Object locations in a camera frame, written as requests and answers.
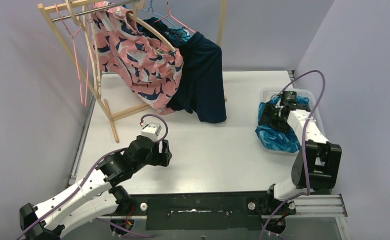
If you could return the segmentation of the blue shark print shorts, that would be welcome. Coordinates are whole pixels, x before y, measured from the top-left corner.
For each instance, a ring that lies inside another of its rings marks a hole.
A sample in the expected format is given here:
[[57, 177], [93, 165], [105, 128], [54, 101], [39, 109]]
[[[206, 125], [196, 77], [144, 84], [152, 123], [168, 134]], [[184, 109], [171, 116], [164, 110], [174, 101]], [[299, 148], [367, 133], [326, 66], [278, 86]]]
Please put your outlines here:
[[255, 133], [266, 149], [280, 153], [286, 152], [293, 154], [300, 150], [301, 145], [292, 129], [286, 133], [279, 132], [272, 129], [268, 124], [260, 123], [261, 115], [265, 109], [266, 103], [276, 104], [279, 99], [280, 97], [274, 94], [267, 102], [260, 102], [257, 116], [258, 124]]

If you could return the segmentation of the pink floral shorts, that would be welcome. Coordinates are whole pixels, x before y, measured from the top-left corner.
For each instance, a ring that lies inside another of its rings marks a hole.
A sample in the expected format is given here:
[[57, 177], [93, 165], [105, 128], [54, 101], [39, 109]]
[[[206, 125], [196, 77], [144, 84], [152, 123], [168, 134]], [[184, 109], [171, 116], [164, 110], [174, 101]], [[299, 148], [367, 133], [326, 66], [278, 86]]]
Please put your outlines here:
[[183, 73], [184, 60], [170, 40], [150, 37], [139, 27], [147, 23], [134, 19], [133, 12], [124, 6], [113, 7], [108, 1], [96, 2], [91, 13], [93, 21], [93, 51], [102, 72], [118, 74], [141, 100], [166, 115], [174, 110], [168, 106], [177, 90]]

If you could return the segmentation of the wooden hanger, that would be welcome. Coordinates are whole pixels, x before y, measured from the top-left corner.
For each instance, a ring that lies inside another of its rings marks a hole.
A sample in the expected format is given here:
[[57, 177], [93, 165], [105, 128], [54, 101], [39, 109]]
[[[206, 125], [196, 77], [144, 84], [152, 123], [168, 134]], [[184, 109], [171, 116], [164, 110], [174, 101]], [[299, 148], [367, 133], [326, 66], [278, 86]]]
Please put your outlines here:
[[141, 26], [145, 27], [147, 30], [149, 30], [152, 34], [154, 34], [158, 39], [165, 44], [171, 51], [176, 51], [176, 48], [161, 34], [159, 33], [155, 28], [153, 28], [151, 25], [143, 21], [138, 17], [138, 11], [142, 10], [145, 5], [144, 0], [131, 0], [132, 4], [132, 13], [128, 12], [126, 15], [134, 20], [137, 24], [140, 24]]
[[79, 26], [85, 36], [86, 45], [87, 45], [87, 52], [88, 52], [88, 58], [87, 60], [90, 60], [91, 67], [92, 67], [92, 74], [93, 74], [93, 83], [94, 83], [94, 97], [96, 99], [101, 99], [101, 70], [99, 65], [99, 54], [97, 52], [97, 43], [94, 39], [95, 35], [93, 33], [94, 26], [91, 19], [91, 16], [89, 13], [83, 14], [82, 16], [77, 16], [76, 13], [73, 12], [72, 7], [72, 1], [66, 0], [65, 1], [67, 10], [69, 14], [71, 15], [71, 18], [75, 22], [77, 26]]

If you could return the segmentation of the wooden hanger front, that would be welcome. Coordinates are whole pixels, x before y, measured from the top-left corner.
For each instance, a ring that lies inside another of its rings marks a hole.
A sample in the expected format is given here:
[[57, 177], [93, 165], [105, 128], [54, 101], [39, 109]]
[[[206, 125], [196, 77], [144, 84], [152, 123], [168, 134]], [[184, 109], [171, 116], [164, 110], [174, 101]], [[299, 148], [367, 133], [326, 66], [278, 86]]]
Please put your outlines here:
[[72, 7], [72, 1], [66, 0], [65, 1], [67, 10], [69, 14], [71, 15], [71, 18], [75, 22], [77, 26], [79, 26], [85, 36], [86, 45], [87, 45], [87, 52], [88, 52], [88, 58], [87, 60], [90, 60], [91, 67], [92, 67], [92, 74], [93, 74], [93, 83], [94, 83], [94, 97], [96, 99], [101, 99], [101, 70], [99, 65], [99, 54], [97, 52], [97, 43], [94, 39], [95, 35], [93, 33], [94, 26], [91, 19], [91, 16], [89, 13], [83, 14], [82, 16], [77, 16], [76, 13], [73, 12]]

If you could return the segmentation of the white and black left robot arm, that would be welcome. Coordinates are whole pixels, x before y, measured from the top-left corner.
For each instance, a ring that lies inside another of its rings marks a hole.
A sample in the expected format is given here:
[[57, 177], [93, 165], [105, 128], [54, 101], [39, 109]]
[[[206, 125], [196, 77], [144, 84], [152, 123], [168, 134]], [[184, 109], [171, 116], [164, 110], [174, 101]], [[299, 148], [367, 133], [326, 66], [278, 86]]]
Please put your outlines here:
[[61, 193], [19, 210], [21, 237], [59, 240], [75, 228], [104, 215], [130, 209], [131, 198], [120, 185], [146, 165], [167, 167], [172, 158], [168, 140], [154, 142], [139, 135], [128, 147], [102, 156], [86, 176]]

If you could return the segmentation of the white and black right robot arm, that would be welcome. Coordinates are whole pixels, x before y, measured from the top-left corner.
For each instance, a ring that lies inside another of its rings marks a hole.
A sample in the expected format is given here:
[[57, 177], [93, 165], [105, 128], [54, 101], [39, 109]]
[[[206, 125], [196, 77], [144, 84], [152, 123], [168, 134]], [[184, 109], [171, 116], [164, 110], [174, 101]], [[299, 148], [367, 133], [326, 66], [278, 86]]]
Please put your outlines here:
[[319, 130], [306, 97], [293, 90], [274, 94], [260, 105], [257, 133], [272, 151], [297, 153], [288, 179], [274, 184], [264, 199], [266, 211], [275, 214], [284, 200], [336, 185], [342, 148]]

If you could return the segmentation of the navy blue shorts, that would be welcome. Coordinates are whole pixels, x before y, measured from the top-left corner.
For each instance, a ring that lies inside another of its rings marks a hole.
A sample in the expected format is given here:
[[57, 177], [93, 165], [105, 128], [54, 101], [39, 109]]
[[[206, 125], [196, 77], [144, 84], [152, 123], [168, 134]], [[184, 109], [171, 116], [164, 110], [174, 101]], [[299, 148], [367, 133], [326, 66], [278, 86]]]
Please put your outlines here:
[[195, 112], [201, 122], [225, 122], [221, 48], [198, 31], [189, 34], [183, 28], [169, 28], [156, 17], [145, 22], [165, 36], [183, 57], [180, 86], [167, 106], [175, 111]]

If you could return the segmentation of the white plastic basket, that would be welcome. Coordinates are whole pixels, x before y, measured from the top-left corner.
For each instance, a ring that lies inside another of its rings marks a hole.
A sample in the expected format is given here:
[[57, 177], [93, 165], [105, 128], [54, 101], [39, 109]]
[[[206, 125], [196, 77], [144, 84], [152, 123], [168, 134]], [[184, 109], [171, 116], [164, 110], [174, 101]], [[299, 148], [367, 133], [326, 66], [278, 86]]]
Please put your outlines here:
[[[260, 91], [260, 102], [266, 103], [272, 95], [278, 95], [280, 91], [281, 89], [278, 87], [266, 87], [262, 89]], [[313, 108], [316, 105], [316, 98], [310, 91], [305, 89], [299, 89], [299, 88], [294, 88], [293, 91], [297, 93], [298, 103], [308, 104], [310, 108]], [[272, 150], [269, 151], [278, 154], [285, 154], [285, 152], [277, 152]]]

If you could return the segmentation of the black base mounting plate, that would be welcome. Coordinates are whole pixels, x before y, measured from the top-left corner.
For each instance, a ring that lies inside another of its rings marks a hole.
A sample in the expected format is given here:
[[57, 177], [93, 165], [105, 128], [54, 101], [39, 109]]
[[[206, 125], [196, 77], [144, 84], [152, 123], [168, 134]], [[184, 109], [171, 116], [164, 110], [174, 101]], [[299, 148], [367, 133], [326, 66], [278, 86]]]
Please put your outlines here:
[[134, 216], [147, 219], [147, 230], [258, 231], [268, 216], [295, 216], [300, 206], [294, 200], [281, 203], [267, 191], [219, 193], [134, 194]]

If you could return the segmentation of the wooden clothes rack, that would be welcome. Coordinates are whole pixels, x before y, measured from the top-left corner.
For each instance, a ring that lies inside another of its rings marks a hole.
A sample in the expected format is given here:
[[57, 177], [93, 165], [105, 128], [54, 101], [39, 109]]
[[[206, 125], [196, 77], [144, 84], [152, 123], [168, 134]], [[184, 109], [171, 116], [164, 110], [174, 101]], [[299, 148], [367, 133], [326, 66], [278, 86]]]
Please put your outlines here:
[[[77, 16], [82, 16], [84, 13], [86, 14], [91, 14], [95, 13], [98, 11], [103, 11], [106, 9], [114, 8], [114, 7], [119, 7], [122, 5], [128, 5], [130, 4], [130, 0], [127, 1], [121, 1], [118, 3], [114, 3], [112, 5], [108, 5], [105, 7], [99, 7], [99, 8], [91, 8], [87, 10], [86, 8], [91, 5], [96, 3], [95, 0], [75, 0], [72, 1], [72, 7], [73, 7], [73, 12], [77, 14]], [[55, 25], [55, 22], [61, 21], [63, 22], [65, 19], [71, 18], [71, 15], [69, 14], [66, 4], [65, 3], [60, 3], [60, 4], [55, 4], [52, 6], [44, 6], [43, 4], [39, 3], [37, 5], [38, 10], [42, 14], [42, 16], [45, 18], [46, 22], [52, 29], [53, 33], [59, 40], [59, 42], [62, 44], [63, 48], [65, 49], [66, 53], [70, 57], [70, 59], [75, 63], [76, 70], [77, 70], [77, 77], [79, 80], [79, 90], [80, 90], [80, 100], [83, 105], [86, 105], [87, 102], [87, 95], [83, 93], [87, 93], [88, 90], [93, 94], [94, 89], [93, 89], [93, 84], [88, 81], [88, 71], [87, 69], [85, 72], [82, 70], [82, 68], [79, 65], [78, 57], [77, 57], [77, 52], [76, 52], [76, 46], [75, 46], [75, 41], [74, 38], [79, 34], [80, 31], [83, 31], [80, 27], [77, 30], [76, 33], [71, 33], [69, 31], [69, 28], [66, 26], [66, 30], [69, 33], [71, 40], [72, 40], [72, 46], [73, 48], [70, 48], [69, 45], [66, 43], [66, 40], [63, 36], [63, 34], [60, 32], [58, 27]], [[86, 61], [87, 67], [91, 67], [91, 62], [90, 60]], [[115, 121], [119, 119], [123, 119], [127, 116], [139, 113], [143, 110], [146, 110], [149, 108], [149, 105], [146, 103], [136, 105], [134, 107], [130, 107], [127, 109], [124, 109], [120, 112], [112, 113], [109, 108], [109, 103], [106, 99], [96, 99], [94, 97], [98, 105], [101, 107], [103, 112], [105, 113], [106, 117], [108, 118], [111, 126], [111, 130], [113, 133], [113, 137], [116, 143], [119, 143], [119, 137], [117, 134], [116, 126], [115, 126]]]

